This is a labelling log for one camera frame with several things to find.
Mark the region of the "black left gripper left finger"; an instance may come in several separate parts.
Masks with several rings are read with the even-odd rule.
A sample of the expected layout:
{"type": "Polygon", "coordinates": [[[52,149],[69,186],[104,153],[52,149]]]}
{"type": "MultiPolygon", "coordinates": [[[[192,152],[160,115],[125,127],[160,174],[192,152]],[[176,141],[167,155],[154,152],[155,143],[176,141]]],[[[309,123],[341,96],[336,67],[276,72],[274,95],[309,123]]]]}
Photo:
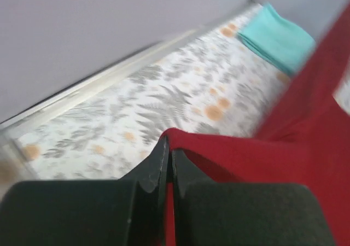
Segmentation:
{"type": "Polygon", "coordinates": [[[1,201],[1,245],[164,245],[169,143],[120,179],[31,180],[1,201]]]}

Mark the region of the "folded teal t shirt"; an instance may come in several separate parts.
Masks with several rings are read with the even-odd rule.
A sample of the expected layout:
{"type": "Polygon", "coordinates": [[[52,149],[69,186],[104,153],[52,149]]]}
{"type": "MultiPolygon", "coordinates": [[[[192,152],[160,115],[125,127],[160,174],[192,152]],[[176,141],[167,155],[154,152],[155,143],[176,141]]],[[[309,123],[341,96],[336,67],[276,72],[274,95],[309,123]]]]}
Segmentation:
{"type": "Polygon", "coordinates": [[[299,71],[316,46],[305,30],[282,18],[269,3],[237,32],[237,38],[290,77],[299,71]]]}

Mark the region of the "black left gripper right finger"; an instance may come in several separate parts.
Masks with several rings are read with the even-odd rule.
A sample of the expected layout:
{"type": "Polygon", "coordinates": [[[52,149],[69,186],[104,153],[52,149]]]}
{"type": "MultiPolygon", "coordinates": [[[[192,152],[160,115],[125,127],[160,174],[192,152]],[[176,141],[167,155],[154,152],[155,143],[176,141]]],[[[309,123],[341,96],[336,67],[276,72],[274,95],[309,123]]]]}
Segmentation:
{"type": "Polygon", "coordinates": [[[334,245],[320,205],[298,184],[218,183],[172,152],[177,245],[334,245]]]}

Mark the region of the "red t shirt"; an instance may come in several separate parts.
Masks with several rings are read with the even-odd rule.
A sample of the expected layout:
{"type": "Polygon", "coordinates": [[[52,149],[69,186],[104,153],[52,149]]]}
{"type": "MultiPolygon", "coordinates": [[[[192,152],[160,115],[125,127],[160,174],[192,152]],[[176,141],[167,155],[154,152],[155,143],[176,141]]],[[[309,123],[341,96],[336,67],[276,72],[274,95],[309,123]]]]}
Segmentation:
{"type": "Polygon", "coordinates": [[[308,186],[336,243],[349,245],[349,7],[252,138],[163,136],[216,181],[308,186]]]}

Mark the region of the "floral tablecloth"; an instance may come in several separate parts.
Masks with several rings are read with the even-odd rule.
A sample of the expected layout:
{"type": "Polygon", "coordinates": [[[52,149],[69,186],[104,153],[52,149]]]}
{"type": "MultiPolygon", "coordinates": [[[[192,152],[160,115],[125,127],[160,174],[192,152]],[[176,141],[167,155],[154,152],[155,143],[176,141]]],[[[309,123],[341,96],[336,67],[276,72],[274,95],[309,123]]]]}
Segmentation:
{"type": "Polygon", "coordinates": [[[1,137],[1,183],[119,178],[168,128],[236,137],[264,135],[288,88],[285,74],[239,39],[257,3],[216,26],[150,48],[9,125],[1,137]]]}

